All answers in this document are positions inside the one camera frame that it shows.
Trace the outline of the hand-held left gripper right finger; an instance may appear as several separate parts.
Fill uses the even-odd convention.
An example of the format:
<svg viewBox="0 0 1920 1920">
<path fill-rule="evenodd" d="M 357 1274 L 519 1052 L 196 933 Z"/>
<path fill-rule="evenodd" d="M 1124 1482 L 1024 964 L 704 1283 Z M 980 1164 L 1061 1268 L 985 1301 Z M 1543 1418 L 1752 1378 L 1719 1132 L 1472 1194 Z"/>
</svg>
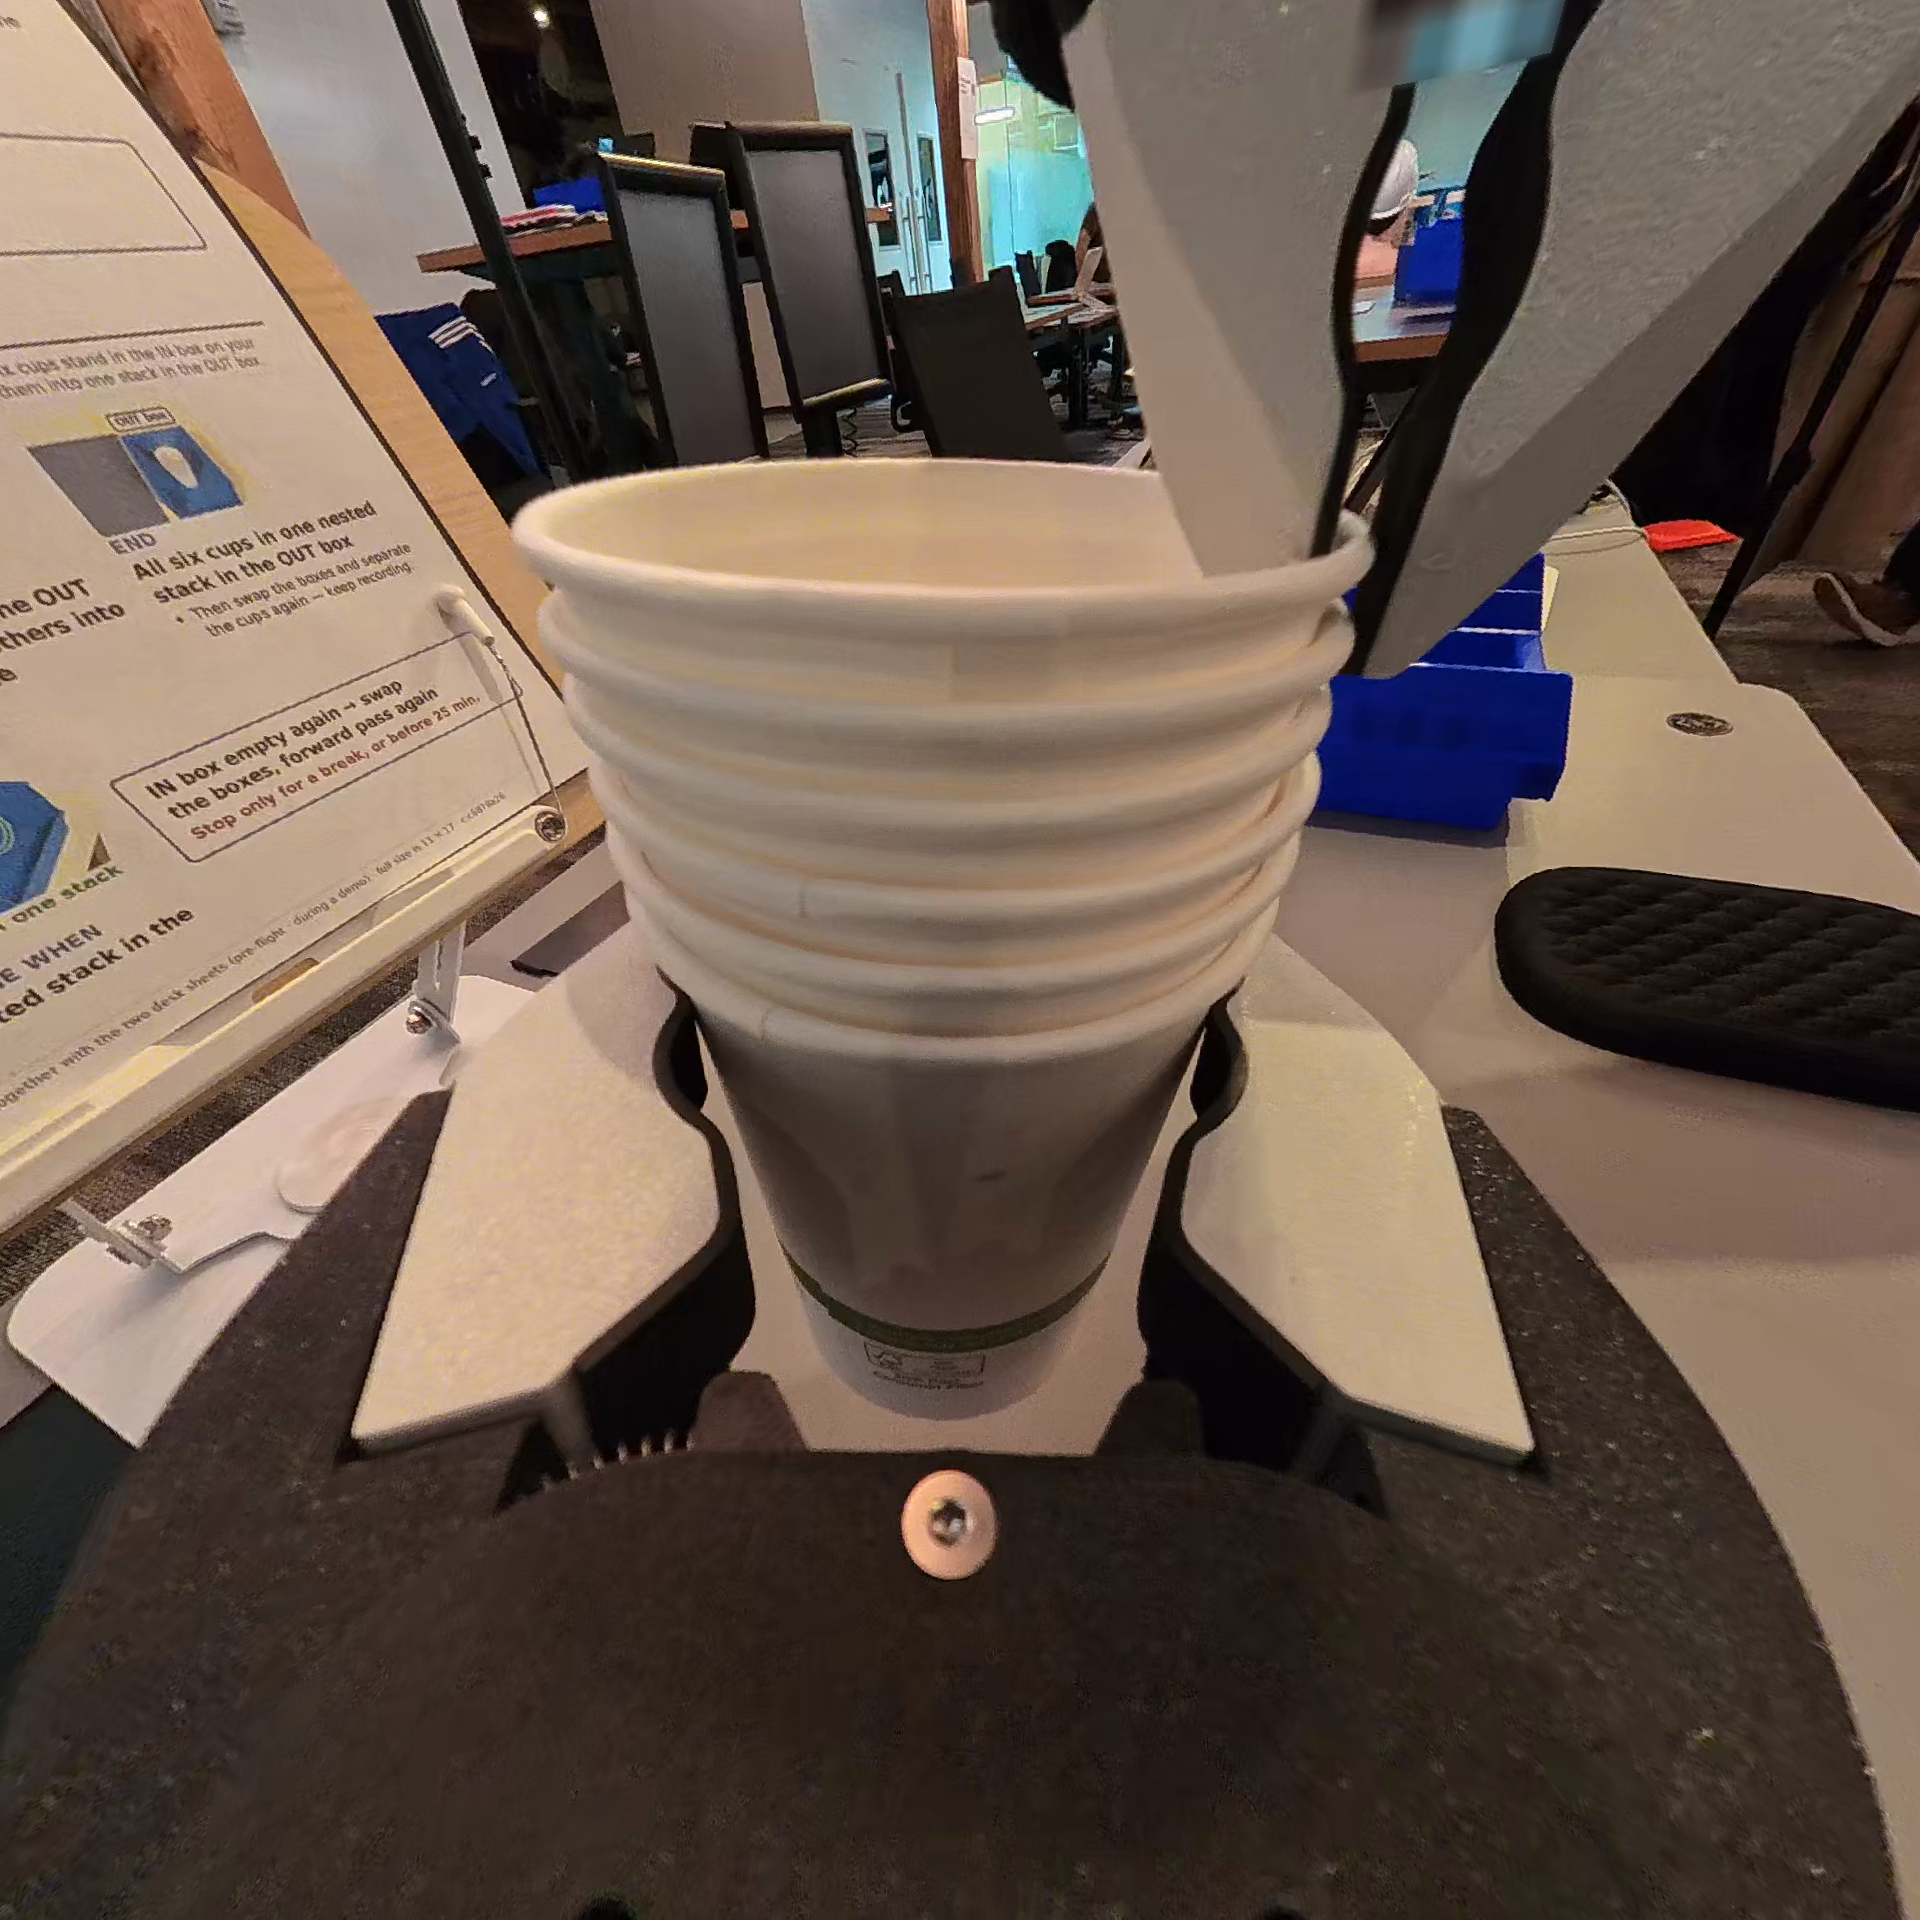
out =
<svg viewBox="0 0 1920 1920">
<path fill-rule="evenodd" d="M 1156 1204 L 1156 1376 L 1208 1451 L 1303 1480 L 1359 1434 L 1534 1457 L 1443 1103 L 1281 943 L 1203 1029 Z"/>
</svg>

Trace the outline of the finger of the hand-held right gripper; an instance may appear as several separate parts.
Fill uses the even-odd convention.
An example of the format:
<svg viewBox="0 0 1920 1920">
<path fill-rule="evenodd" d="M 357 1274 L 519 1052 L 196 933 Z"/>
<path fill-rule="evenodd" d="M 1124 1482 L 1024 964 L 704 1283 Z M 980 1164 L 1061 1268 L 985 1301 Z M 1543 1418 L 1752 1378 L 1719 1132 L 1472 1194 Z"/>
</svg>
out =
<svg viewBox="0 0 1920 1920">
<path fill-rule="evenodd" d="M 1343 493 L 1355 233 L 1391 92 L 1367 5 L 1089 5 L 1063 35 L 1164 499 L 1203 575 Z"/>
<path fill-rule="evenodd" d="M 1349 672 L 1417 663 L 1596 492 L 1913 100 L 1915 61 L 1903 2 L 1560 7 L 1467 180 Z"/>
</svg>

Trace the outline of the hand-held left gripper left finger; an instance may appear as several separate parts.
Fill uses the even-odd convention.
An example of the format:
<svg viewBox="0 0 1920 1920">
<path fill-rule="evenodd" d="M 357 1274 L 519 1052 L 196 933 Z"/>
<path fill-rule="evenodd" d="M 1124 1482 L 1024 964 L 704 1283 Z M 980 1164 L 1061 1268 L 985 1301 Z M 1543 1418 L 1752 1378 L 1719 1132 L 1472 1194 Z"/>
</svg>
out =
<svg viewBox="0 0 1920 1920">
<path fill-rule="evenodd" d="M 755 1283 L 691 1003 L 636 929 L 448 1097 L 352 1415 L 367 1453 L 531 1423 L 564 1471 L 687 1441 Z"/>
</svg>

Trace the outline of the blue plastic bin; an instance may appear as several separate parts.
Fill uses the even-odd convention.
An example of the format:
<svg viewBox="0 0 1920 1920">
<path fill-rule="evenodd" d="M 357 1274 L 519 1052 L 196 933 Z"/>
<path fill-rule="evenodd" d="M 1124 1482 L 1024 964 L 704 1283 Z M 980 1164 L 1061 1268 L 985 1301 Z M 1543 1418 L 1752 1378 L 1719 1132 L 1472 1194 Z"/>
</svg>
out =
<svg viewBox="0 0 1920 1920">
<path fill-rule="evenodd" d="M 1396 677 L 1334 680 L 1313 809 L 1488 833 L 1515 800 L 1550 800 L 1573 709 L 1545 658 L 1553 579 L 1535 556 Z"/>
</svg>

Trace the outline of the black tripod leg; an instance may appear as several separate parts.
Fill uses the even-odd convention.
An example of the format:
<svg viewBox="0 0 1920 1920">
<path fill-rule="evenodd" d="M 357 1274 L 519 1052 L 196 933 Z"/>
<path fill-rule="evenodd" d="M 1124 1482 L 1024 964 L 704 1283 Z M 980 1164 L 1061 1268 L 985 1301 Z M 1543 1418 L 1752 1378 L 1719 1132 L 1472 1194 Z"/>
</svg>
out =
<svg viewBox="0 0 1920 1920">
<path fill-rule="evenodd" d="M 1839 401 L 1861 351 L 1878 322 L 1881 308 L 1899 279 L 1899 269 L 1907 264 L 1909 251 L 1913 249 L 1915 233 L 1917 189 L 1909 194 L 1899 220 L 1888 231 L 1876 266 L 1862 282 L 1862 290 L 1843 336 L 1838 338 L 1833 356 L 1829 367 L 1824 367 L 1819 383 L 1808 399 L 1808 408 L 1796 418 L 1792 440 L 1783 449 L 1783 455 L 1767 481 L 1759 521 L 1752 532 L 1742 539 L 1732 565 L 1725 569 L 1716 587 L 1709 613 L 1702 619 L 1702 634 L 1707 634 L 1709 641 L 1719 639 L 1723 619 L 1729 616 L 1744 587 L 1752 580 L 1768 539 L 1813 474 L 1816 436 Z"/>
</svg>

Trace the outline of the black chair back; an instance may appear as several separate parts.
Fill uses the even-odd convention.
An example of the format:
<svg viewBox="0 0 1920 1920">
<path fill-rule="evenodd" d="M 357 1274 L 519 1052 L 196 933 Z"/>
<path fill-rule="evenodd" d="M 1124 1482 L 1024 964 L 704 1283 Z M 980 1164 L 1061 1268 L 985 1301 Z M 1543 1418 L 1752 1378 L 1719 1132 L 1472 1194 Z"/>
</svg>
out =
<svg viewBox="0 0 1920 1920">
<path fill-rule="evenodd" d="M 1067 464 L 1008 269 L 940 295 L 885 295 L 908 409 L 936 460 Z"/>
</svg>

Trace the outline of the instruction sheet on stand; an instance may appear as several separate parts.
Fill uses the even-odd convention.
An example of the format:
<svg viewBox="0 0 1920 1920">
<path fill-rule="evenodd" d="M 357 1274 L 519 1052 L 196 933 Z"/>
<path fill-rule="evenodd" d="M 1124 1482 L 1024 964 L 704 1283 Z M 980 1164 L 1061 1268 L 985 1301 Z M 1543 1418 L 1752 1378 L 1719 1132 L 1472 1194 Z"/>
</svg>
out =
<svg viewBox="0 0 1920 1920">
<path fill-rule="evenodd" d="M 5 1237 L 164 1135 L 576 839 L 583 755 L 478 580 L 374 572 L 212 641 L 144 698 L 11 711 L 61 853 L 5 906 Z"/>
</svg>

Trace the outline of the black framed display panel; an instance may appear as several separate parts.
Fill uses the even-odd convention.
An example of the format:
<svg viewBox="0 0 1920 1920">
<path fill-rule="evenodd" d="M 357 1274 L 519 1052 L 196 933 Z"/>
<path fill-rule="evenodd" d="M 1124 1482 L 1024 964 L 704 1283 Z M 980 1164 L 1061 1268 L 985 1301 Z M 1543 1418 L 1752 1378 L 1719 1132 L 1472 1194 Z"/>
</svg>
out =
<svg viewBox="0 0 1920 1920">
<path fill-rule="evenodd" d="M 763 460 L 725 175 L 624 153 L 597 165 L 663 464 Z"/>
<path fill-rule="evenodd" d="M 727 136 L 789 409 L 806 455 L 843 455 L 843 418 L 894 393 L 854 133 L 728 124 Z"/>
</svg>

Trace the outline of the black quilted mouse pad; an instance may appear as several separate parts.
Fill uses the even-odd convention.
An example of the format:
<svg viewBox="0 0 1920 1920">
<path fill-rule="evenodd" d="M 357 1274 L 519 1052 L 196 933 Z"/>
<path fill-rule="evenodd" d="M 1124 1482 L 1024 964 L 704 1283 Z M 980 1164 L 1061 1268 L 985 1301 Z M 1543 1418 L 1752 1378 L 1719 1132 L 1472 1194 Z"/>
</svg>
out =
<svg viewBox="0 0 1920 1920">
<path fill-rule="evenodd" d="M 1917 1114 L 1917 916 L 1625 868 L 1548 868 L 1495 912 L 1539 1024 L 1628 1060 Z"/>
</svg>

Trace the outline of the blue striped jacket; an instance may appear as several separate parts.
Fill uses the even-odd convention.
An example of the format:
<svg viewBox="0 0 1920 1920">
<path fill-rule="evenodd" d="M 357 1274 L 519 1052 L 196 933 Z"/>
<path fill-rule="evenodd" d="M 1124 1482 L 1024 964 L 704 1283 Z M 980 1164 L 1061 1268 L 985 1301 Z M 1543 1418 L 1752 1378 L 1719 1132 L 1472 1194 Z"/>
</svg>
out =
<svg viewBox="0 0 1920 1920">
<path fill-rule="evenodd" d="M 374 322 L 487 489 L 545 477 L 512 375 L 457 305 L 388 312 Z"/>
</svg>

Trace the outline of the instruction board on wood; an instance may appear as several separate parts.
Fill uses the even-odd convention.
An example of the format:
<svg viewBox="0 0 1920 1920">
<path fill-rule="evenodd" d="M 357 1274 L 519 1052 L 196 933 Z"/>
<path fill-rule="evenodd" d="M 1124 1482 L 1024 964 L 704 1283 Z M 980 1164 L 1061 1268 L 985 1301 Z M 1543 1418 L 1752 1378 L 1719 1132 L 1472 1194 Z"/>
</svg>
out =
<svg viewBox="0 0 1920 1920">
<path fill-rule="evenodd" d="M 360 404 L 395 466 L 436 517 L 446 541 L 487 597 L 493 634 L 503 641 L 516 639 L 527 666 L 550 674 L 553 663 L 536 626 L 549 587 L 521 559 L 501 509 L 455 449 L 364 298 L 320 244 L 259 193 L 207 161 L 195 161 L 195 169 Z"/>
</svg>

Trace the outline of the printed document sheet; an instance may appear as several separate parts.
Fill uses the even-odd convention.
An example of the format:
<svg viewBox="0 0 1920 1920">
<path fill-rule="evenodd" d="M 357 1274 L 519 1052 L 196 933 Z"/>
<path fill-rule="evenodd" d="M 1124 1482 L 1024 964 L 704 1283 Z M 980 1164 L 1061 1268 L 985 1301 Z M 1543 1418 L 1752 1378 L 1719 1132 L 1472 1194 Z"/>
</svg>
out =
<svg viewBox="0 0 1920 1920">
<path fill-rule="evenodd" d="M 5 732 L 64 752 L 59 687 L 121 704 L 212 641 L 367 591 L 470 580 L 249 241 L 64 5 L 5 5 Z M 5 906 L 61 853 L 3 767 Z"/>
</svg>

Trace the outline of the brown wooden cabinet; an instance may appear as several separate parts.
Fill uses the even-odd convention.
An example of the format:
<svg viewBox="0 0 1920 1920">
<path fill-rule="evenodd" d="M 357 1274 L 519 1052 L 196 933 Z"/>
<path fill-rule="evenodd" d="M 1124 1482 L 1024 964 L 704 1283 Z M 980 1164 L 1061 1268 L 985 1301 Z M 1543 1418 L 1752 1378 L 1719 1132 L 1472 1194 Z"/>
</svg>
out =
<svg viewBox="0 0 1920 1920">
<path fill-rule="evenodd" d="M 301 211 L 201 2 L 101 2 L 160 122 L 217 186 L 241 186 L 301 233 Z"/>
</svg>

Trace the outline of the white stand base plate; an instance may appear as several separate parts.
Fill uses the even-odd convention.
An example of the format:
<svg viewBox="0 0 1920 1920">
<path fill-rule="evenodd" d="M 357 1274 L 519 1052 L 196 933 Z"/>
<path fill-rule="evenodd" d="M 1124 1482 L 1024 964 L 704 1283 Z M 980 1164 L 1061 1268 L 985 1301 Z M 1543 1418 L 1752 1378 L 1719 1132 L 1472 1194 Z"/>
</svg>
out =
<svg viewBox="0 0 1920 1920">
<path fill-rule="evenodd" d="M 55 1260 L 5 1315 L 5 1419 L 29 1400 L 13 1378 L 37 1376 L 142 1444 L 399 1109 L 444 1088 L 451 1060 L 451 1041 L 388 1010 L 115 1221 L 171 1225 L 155 1264 L 95 1239 Z"/>
</svg>

